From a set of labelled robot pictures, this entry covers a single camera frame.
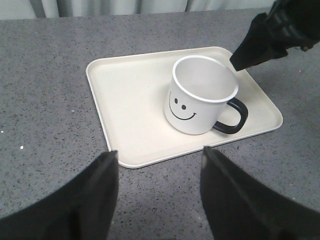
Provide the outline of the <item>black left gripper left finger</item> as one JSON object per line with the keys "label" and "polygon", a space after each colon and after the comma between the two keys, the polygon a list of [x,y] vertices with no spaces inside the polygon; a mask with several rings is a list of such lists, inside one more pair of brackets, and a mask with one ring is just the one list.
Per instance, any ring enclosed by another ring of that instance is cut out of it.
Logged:
{"label": "black left gripper left finger", "polygon": [[118,153],[103,152],[66,185],[0,220],[2,240],[105,240],[118,197]]}

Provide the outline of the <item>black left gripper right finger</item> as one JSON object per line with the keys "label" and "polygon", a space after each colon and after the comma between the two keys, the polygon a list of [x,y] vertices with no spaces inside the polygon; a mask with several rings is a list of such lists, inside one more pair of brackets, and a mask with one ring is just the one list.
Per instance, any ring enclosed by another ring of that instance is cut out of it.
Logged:
{"label": "black left gripper right finger", "polygon": [[202,205],[216,240],[318,240],[320,213],[262,184],[229,158],[203,148]]}

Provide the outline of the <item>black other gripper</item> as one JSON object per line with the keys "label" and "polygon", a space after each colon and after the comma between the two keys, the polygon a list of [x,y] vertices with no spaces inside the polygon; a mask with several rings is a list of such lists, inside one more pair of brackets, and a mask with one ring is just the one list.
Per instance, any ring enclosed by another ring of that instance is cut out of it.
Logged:
{"label": "black other gripper", "polygon": [[230,57],[241,71],[288,55],[286,49],[307,51],[320,41],[320,2],[318,0],[276,0],[268,15],[258,14]]}

